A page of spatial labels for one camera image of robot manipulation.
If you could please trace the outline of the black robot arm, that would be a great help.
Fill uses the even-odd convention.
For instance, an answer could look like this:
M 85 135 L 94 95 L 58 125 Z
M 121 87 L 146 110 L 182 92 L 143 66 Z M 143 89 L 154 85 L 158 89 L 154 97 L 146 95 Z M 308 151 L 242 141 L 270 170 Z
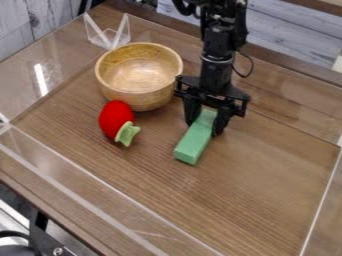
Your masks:
M 248 40 L 249 0 L 172 0 L 185 16 L 201 20 L 204 50 L 200 76 L 178 75 L 176 95 L 184 99 L 189 126 L 198 119 L 202 106 L 217 110 L 212 136 L 224 133 L 234 116 L 245 117 L 250 95 L 233 84 L 236 53 Z

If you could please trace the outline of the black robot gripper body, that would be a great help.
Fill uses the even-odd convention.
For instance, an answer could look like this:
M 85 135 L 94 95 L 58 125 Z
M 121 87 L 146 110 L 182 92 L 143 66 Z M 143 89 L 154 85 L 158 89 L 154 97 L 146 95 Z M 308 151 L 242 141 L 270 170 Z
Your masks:
M 201 101 L 202 106 L 214 109 L 232 109 L 232 117 L 246 116 L 250 95 L 233 85 L 234 55 L 216 58 L 202 55 L 201 74 L 198 76 L 178 75 L 176 95 Z

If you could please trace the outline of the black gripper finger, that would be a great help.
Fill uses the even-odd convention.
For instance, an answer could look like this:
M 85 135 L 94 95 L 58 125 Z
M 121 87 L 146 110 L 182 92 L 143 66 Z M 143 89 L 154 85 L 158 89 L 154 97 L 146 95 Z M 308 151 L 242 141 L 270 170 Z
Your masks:
M 192 125 L 201 114 L 202 104 L 198 99 L 192 98 L 192 97 L 186 97 L 184 100 L 184 103 L 185 103 L 186 123 L 188 123 L 188 125 Z
M 222 107 L 218 109 L 218 115 L 213 123 L 213 136 L 220 136 L 229 125 L 232 119 L 232 109 Z

